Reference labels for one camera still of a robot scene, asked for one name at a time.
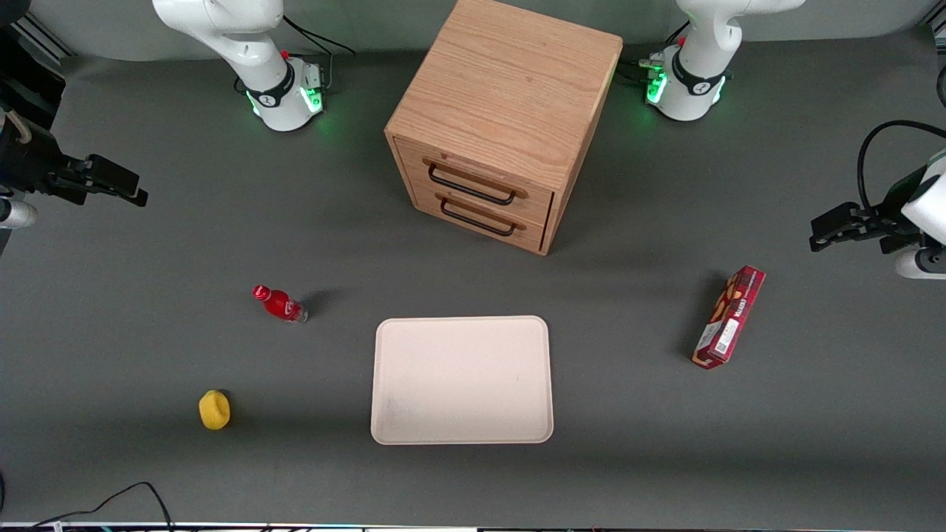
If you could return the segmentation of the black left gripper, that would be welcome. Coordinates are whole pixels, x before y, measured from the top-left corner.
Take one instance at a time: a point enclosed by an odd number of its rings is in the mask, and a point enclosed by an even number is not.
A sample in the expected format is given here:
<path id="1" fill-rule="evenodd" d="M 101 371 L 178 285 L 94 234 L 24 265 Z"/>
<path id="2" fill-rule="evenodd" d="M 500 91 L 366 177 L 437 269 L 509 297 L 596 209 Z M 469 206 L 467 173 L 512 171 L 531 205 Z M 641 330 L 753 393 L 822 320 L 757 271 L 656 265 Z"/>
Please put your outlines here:
<path id="1" fill-rule="evenodd" d="M 891 186 L 885 198 L 877 205 L 877 215 L 889 231 L 882 232 L 875 221 L 858 203 L 841 203 L 811 221 L 809 247 L 817 253 L 828 246 L 842 242 L 861 242 L 878 239 L 882 253 L 894 253 L 906 247 L 929 247 L 930 240 L 922 230 L 902 214 L 903 206 L 915 195 L 925 171 L 914 171 Z"/>

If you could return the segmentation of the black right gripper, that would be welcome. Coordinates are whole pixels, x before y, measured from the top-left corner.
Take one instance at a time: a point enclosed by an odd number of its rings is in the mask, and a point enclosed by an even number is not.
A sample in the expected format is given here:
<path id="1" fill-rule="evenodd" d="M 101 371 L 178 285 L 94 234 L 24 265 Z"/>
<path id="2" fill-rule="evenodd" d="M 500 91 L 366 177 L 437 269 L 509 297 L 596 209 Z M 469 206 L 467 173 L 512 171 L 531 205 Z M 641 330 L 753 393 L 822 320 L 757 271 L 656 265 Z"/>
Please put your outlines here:
<path id="1" fill-rule="evenodd" d="M 62 154 L 56 139 L 31 122 L 4 122 L 1 140 L 2 193 L 43 194 L 84 205 L 92 192 L 105 194 L 144 208 L 148 192 L 139 188 L 140 176 L 98 154 L 87 162 Z"/>

